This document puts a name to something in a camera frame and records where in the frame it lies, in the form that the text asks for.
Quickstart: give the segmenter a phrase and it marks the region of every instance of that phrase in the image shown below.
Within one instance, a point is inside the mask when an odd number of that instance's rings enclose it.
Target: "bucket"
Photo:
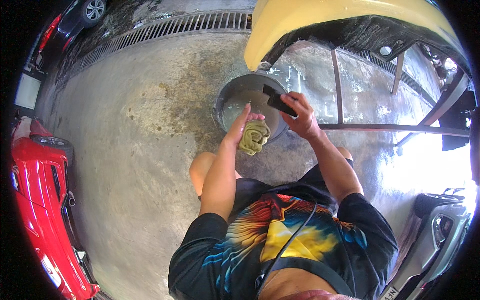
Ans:
[[[265,123],[271,132],[266,144],[273,142],[287,131],[288,125],[283,121],[278,110],[267,105],[269,97],[262,93],[264,84],[272,87],[279,94],[286,93],[279,82],[260,74],[247,74],[234,78],[220,90],[214,103],[214,116],[224,133],[228,132],[233,121],[249,102],[252,112],[265,115]]]

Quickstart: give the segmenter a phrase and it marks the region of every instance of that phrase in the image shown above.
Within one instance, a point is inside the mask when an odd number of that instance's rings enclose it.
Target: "drain grate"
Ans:
[[[373,52],[370,52],[369,50],[363,50],[360,53],[353,52],[345,47],[340,47],[343,50],[350,52],[356,56],[360,56],[361,58],[368,60],[369,62],[373,63],[374,65],[382,68],[383,70],[391,73],[393,76],[395,76],[395,70],[396,70],[396,65],[394,65],[392,62],[384,62],[383,60],[379,59],[378,57],[375,56]],[[402,71],[402,75],[400,76],[400,80],[405,82],[409,87],[411,87],[417,94],[423,97],[432,107],[435,106],[436,102],[430,96],[430,94],[423,89],[423,87],[415,81],[408,73],[405,71]]]
[[[98,46],[73,64],[73,67],[70,69],[69,78],[117,51],[148,40],[159,40],[172,36],[183,36],[204,32],[249,34],[251,31],[251,11],[213,11],[185,14],[159,20],[130,30],[111,41]]]

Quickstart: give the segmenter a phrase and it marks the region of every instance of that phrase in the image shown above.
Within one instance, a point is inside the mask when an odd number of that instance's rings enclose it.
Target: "microfiber towel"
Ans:
[[[248,155],[254,155],[262,150],[268,138],[270,137],[270,128],[265,120],[248,121],[243,130],[239,148]]]

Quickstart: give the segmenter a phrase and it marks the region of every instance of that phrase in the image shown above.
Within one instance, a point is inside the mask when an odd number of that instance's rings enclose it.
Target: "hand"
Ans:
[[[243,135],[243,130],[245,129],[245,125],[247,124],[247,122],[250,120],[265,119],[265,116],[262,114],[256,114],[256,113],[250,112],[251,109],[252,107],[250,106],[250,103],[247,103],[241,115],[239,115],[235,119],[235,121],[233,121],[233,124],[230,127],[230,130],[228,131],[227,135],[223,138],[223,141],[222,141],[223,143],[231,144],[235,146],[235,148],[237,148],[240,143],[241,137]]]
[[[296,119],[292,119],[289,114],[280,112],[285,123],[300,137],[309,141],[321,134],[322,130],[318,127],[313,108],[308,104],[304,94],[289,92],[281,95],[280,99],[298,114]]]

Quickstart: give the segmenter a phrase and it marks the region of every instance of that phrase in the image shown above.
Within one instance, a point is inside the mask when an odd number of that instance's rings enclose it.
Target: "black shirt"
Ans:
[[[230,225],[217,214],[199,216],[171,259],[170,295],[175,299],[254,299],[255,282],[313,207],[297,197],[267,193]],[[337,217],[317,206],[274,270],[300,268],[323,278],[339,294],[376,299],[398,255],[392,229],[358,193],[341,202]]]

